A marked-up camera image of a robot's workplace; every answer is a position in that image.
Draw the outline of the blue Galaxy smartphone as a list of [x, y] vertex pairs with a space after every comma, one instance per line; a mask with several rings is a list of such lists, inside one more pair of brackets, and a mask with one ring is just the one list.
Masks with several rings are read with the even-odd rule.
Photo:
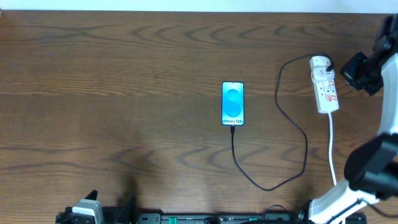
[[223, 82], [221, 94], [221, 124], [224, 126], [243, 126], [244, 83]]

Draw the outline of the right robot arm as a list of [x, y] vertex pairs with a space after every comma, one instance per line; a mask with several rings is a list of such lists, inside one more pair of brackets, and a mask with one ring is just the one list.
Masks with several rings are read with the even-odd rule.
[[358, 52], [340, 73], [356, 90], [384, 91], [381, 122], [377, 136], [349, 155], [343, 180], [309, 203], [308, 223], [340, 223], [363, 207], [375, 210], [380, 201], [397, 196], [397, 15], [380, 23], [373, 54]]

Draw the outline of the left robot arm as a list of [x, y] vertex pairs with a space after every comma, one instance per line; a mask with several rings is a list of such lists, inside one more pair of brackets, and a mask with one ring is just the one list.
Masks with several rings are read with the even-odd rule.
[[55, 217], [55, 224], [132, 224], [136, 223], [136, 197], [122, 207], [103, 207], [92, 190], [85, 198]]

